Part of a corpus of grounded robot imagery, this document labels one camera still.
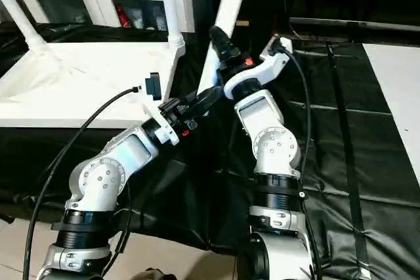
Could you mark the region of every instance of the white pole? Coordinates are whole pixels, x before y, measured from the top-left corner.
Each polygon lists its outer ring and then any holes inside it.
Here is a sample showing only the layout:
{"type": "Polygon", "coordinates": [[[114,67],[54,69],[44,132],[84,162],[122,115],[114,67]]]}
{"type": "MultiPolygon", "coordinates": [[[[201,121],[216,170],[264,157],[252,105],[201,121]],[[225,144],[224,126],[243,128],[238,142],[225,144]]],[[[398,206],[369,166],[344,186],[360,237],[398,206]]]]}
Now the white pole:
{"type": "Polygon", "coordinates": [[[24,12],[19,7],[19,4],[16,0],[1,0],[6,7],[9,14],[12,16],[14,22],[19,27],[20,31],[23,33],[26,43],[29,48],[38,47],[39,45],[44,45],[45,42],[43,38],[35,31],[31,22],[26,18],[24,12]]]}
{"type": "Polygon", "coordinates": [[[185,46],[184,38],[179,30],[177,4],[175,0],[163,0],[165,5],[166,22],[168,24],[168,42],[175,49],[185,46]]]}
{"type": "MultiPolygon", "coordinates": [[[[242,0],[221,0],[220,3],[215,25],[231,37],[232,32],[234,31],[239,9],[241,8],[242,0]]],[[[201,75],[201,80],[199,82],[198,93],[207,88],[213,87],[216,84],[217,70],[219,66],[220,61],[210,44],[204,63],[203,74],[201,75]]]]}

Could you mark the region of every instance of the floor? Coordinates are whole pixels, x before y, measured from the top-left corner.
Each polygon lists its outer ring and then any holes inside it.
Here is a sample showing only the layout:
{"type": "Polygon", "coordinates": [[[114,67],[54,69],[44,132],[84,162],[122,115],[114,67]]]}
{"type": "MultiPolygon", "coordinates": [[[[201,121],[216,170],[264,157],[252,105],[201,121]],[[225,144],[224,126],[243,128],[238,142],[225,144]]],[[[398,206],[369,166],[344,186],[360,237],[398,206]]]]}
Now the floor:
{"type": "MultiPolygon", "coordinates": [[[[37,223],[31,256],[31,280],[41,269],[48,246],[56,232],[50,224],[37,223]]],[[[28,221],[12,224],[0,221],[0,279],[21,280],[28,221]]],[[[111,242],[116,245],[117,237],[111,242]]],[[[118,258],[105,280],[130,280],[148,268],[173,273],[179,280],[231,280],[234,257],[205,252],[172,241],[131,234],[125,252],[118,258]]]]}

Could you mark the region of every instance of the cable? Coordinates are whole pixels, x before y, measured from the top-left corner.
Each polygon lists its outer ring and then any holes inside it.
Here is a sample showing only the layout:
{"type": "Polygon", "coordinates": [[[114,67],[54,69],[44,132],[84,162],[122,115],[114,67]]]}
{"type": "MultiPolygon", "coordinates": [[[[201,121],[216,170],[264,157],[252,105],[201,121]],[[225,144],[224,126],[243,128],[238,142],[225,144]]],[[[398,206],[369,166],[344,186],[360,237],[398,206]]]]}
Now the cable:
{"type": "Polygon", "coordinates": [[[312,116],[310,114],[310,96],[309,96],[309,88],[308,83],[306,82],[305,74],[303,73],[302,67],[300,63],[297,61],[297,59],[294,57],[294,55],[289,52],[284,47],[278,47],[278,50],[284,54],[286,54],[290,60],[295,64],[297,71],[299,72],[299,75],[301,76],[303,89],[304,89],[304,106],[306,108],[306,139],[304,141],[304,153],[302,156],[302,162],[301,162],[301,179],[300,184],[303,186],[303,171],[306,166],[306,160],[308,157],[309,152],[309,146],[310,146],[310,135],[312,133],[312,116]]]}
{"type": "Polygon", "coordinates": [[[39,194],[39,197],[37,198],[37,202],[35,204],[35,208],[32,213],[32,217],[29,223],[28,228],[28,234],[26,236],[26,246],[25,246],[25,257],[24,257],[24,271],[23,271],[23,280],[29,280],[29,272],[30,272],[30,261],[31,261],[31,251],[32,251],[32,239],[33,239],[33,232],[35,230],[35,223],[37,221],[37,217],[39,214],[39,210],[41,208],[41,201],[44,197],[45,193],[47,192],[48,186],[53,180],[53,176],[63,160],[64,156],[70,149],[70,147],[73,145],[73,143],[79,138],[79,136],[82,134],[83,131],[98,117],[100,113],[102,113],[110,104],[114,103],[116,100],[120,99],[121,97],[125,96],[126,94],[132,93],[132,92],[138,92],[138,87],[133,87],[131,89],[127,89],[115,97],[113,97],[111,100],[107,101],[104,105],[102,105],[92,116],[89,117],[89,119],[79,128],[79,130],[76,132],[76,134],[73,136],[73,138],[66,144],[66,146],[61,150],[61,152],[57,155],[57,157],[54,159],[52,163],[54,163],[54,166],[51,169],[51,172],[47,178],[47,180],[44,183],[44,186],[42,187],[41,193],[39,194]]]}
{"type": "Polygon", "coordinates": [[[128,182],[127,182],[127,196],[129,200],[129,214],[127,218],[127,224],[125,225],[124,232],[121,233],[121,236],[119,237],[118,244],[115,247],[116,250],[114,252],[114,255],[112,256],[110,262],[108,262],[108,265],[106,265],[106,267],[102,271],[102,274],[100,275],[101,277],[105,277],[107,272],[111,269],[114,262],[116,262],[118,255],[124,251],[125,244],[127,244],[127,241],[130,237],[130,223],[131,223],[131,213],[133,211],[133,204],[131,203],[131,193],[130,193],[130,186],[128,182]]]}
{"type": "Polygon", "coordinates": [[[234,271],[232,272],[232,280],[235,280],[236,260],[237,259],[238,259],[238,256],[235,256],[235,260],[234,260],[234,271]]]}
{"type": "MultiPolygon", "coordinates": [[[[303,175],[305,173],[304,169],[306,166],[306,160],[307,160],[308,152],[309,152],[310,135],[312,134],[312,116],[310,112],[309,88],[308,88],[308,83],[306,82],[306,77],[305,77],[305,74],[303,73],[302,67],[300,63],[297,61],[297,59],[294,57],[294,55],[291,52],[289,52],[287,49],[285,49],[284,47],[278,47],[278,50],[286,54],[290,58],[290,60],[295,64],[296,69],[299,72],[299,75],[301,76],[303,89],[304,89],[304,103],[305,103],[305,108],[306,108],[306,139],[304,143],[304,153],[302,156],[301,178],[300,178],[301,187],[303,187],[303,175]]],[[[310,241],[310,245],[312,246],[312,251],[314,252],[317,280],[322,280],[322,268],[321,268],[320,255],[318,252],[318,247],[316,246],[314,231],[312,229],[312,226],[310,225],[308,212],[306,210],[306,205],[304,201],[301,201],[301,208],[306,218],[306,228],[308,230],[309,241],[310,241]]]]}
{"type": "MultiPolygon", "coordinates": [[[[283,0],[283,3],[284,3],[284,14],[287,16],[287,4],[286,4],[286,0],[283,0]]],[[[287,18],[289,19],[289,28],[290,28],[290,30],[292,31],[293,34],[295,34],[295,36],[298,39],[301,39],[301,37],[299,36],[299,34],[295,31],[295,29],[293,29],[293,26],[291,26],[290,18],[289,17],[287,17],[287,18]]]]}

